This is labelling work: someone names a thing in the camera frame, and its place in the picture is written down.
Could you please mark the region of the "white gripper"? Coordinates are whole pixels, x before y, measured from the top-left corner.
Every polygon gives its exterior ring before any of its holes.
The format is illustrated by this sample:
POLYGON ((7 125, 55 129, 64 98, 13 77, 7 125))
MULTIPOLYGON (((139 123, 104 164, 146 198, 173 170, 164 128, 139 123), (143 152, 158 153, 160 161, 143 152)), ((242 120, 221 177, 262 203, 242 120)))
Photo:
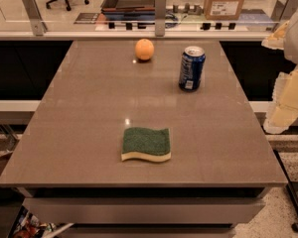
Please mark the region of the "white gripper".
MULTIPOLYGON (((298 64, 298 10, 261 45, 272 50, 283 50, 287 60, 298 64)), ((275 80, 272 102, 263 123, 269 134, 286 131, 298 118, 298 65, 290 73, 280 72, 275 80)))

